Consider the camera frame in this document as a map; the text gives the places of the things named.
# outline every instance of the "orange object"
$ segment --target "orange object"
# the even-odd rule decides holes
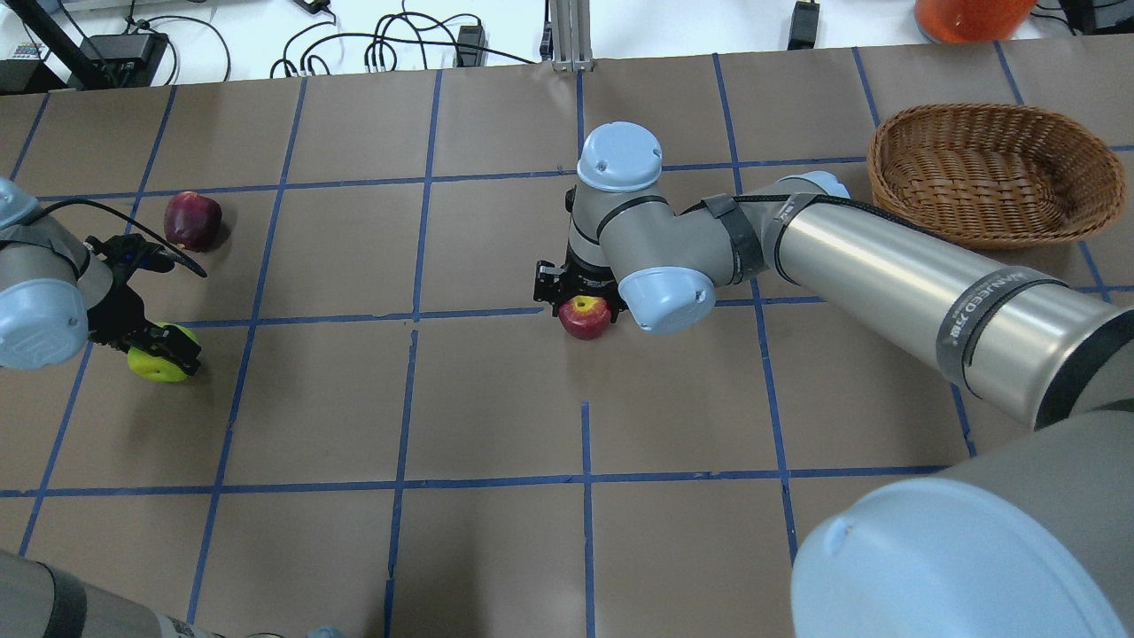
[[[914,17],[922,33],[937,42],[1007,40],[1035,0],[917,0]]]

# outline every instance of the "wicker basket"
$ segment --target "wicker basket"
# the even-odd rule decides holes
[[[928,104],[874,133],[874,203],[973,248],[1070,241],[1126,204],[1123,165],[1066,116],[1010,104]]]

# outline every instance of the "black metal bar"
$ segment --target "black metal bar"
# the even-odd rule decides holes
[[[79,51],[70,37],[64,33],[64,29],[59,28],[56,20],[51,19],[51,16],[43,10],[39,0],[7,0],[7,3],[8,8],[15,11],[19,19],[24,20],[24,24],[40,36],[40,40],[59,58],[59,61],[75,74],[75,77],[83,84],[83,88],[111,87],[110,78],[100,71],[83,51]]]

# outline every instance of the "metal post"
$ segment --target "metal post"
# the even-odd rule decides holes
[[[7,0],[8,7],[24,20],[48,49],[83,84],[83,88],[110,88],[110,79],[91,62],[91,59],[59,28],[56,20],[43,10],[37,0]]]
[[[591,70],[591,0],[551,0],[551,42],[556,70]]]

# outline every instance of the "dark red apple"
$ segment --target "dark red apple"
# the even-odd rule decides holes
[[[203,250],[220,230],[220,204],[200,193],[174,195],[166,205],[166,238],[178,247]]]
[[[576,295],[559,306],[559,323],[577,340],[593,340],[610,325],[610,306],[598,296]]]

